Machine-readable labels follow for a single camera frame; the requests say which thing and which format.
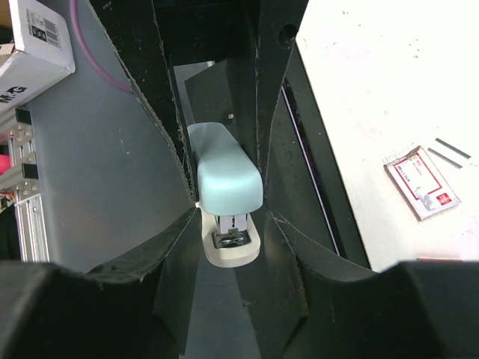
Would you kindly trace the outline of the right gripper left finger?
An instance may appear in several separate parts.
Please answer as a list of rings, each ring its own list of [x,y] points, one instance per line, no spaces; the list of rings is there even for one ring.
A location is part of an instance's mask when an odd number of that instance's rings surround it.
[[[201,213],[88,273],[1,263],[3,358],[178,358],[186,351]]]

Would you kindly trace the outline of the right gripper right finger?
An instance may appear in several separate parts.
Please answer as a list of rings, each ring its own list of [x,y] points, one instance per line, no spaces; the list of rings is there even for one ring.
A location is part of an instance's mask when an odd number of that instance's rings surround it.
[[[263,358],[476,358],[478,264],[409,261],[376,273],[261,209]]]

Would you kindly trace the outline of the light blue stapler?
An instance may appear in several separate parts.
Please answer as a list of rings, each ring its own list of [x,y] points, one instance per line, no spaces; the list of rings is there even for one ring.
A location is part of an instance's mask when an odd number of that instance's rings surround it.
[[[197,167],[201,240],[208,261],[219,268],[248,265],[260,253],[261,239],[251,214],[263,205],[259,170],[221,123],[187,128]]]

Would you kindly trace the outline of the staple strips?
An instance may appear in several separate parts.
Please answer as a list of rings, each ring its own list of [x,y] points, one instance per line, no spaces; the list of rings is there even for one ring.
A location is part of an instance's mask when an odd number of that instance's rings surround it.
[[[427,150],[455,168],[467,168],[472,165],[471,155],[442,138],[436,137],[428,144]]]

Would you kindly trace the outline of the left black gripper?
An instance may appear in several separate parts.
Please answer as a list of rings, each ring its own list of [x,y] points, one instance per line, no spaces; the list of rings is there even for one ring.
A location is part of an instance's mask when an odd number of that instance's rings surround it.
[[[180,66],[243,59],[257,46],[257,164],[267,178],[272,118],[307,1],[90,1],[89,5],[133,94],[173,154],[192,202],[198,199],[192,150],[171,62]]]

